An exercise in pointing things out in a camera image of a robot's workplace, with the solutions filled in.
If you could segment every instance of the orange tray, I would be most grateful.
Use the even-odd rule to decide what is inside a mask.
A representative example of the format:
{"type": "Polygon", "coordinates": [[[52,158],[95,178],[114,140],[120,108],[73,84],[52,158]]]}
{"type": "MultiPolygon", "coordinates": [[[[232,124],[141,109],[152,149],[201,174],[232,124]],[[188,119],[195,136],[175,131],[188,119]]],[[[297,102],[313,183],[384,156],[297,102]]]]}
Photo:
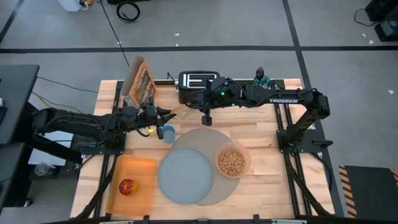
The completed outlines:
{"type": "Polygon", "coordinates": [[[113,174],[105,211],[125,215],[147,215],[152,207],[156,164],[154,159],[119,156],[113,174]],[[122,195],[119,184],[131,179],[138,184],[132,195],[122,195]]]}

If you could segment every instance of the cereal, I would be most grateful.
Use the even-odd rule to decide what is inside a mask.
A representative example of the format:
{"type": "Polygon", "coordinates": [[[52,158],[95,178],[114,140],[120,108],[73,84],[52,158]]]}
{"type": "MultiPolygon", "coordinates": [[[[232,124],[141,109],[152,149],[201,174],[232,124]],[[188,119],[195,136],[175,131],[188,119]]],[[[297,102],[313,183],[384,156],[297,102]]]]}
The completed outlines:
{"type": "Polygon", "coordinates": [[[223,151],[218,158],[221,171],[230,176],[239,176],[243,173],[244,159],[242,152],[236,149],[223,151]]]}

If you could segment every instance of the black desk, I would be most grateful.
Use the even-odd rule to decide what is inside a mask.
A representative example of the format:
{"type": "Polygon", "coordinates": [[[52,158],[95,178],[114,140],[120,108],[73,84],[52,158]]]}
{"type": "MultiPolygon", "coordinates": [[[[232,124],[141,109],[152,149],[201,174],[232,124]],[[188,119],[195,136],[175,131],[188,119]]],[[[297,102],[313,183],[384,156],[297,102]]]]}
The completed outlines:
{"type": "Polygon", "coordinates": [[[82,160],[79,152],[41,136],[33,137],[31,126],[37,109],[27,101],[38,71],[38,65],[0,66],[0,98],[7,108],[0,123],[0,181],[7,179],[0,183],[0,212],[3,207],[24,206],[33,148],[75,163],[82,160]]]}

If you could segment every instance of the green figurine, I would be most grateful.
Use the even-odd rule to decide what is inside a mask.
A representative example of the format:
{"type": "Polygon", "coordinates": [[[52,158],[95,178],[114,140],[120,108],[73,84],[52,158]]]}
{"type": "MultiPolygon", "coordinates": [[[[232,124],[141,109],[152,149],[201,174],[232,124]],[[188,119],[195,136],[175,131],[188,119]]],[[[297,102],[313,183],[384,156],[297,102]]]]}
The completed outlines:
{"type": "Polygon", "coordinates": [[[253,85],[259,85],[265,89],[269,89],[269,87],[271,87],[271,79],[268,78],[268,76],[264,75],[264,69],[262,69],[262,67],[257,68],[256,77],[253,80],[253,85]]]}

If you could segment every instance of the blue cup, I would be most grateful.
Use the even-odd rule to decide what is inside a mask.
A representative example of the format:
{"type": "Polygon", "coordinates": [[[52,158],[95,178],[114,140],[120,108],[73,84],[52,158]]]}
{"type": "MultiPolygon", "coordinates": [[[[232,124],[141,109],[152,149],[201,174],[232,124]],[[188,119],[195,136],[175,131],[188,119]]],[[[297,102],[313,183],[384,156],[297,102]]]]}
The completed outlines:
{"type": "Polygon", "coordinates": [[[172,125],[163,125],[163,141],[172,144],[175,141],[175,129],[172,125]]]}

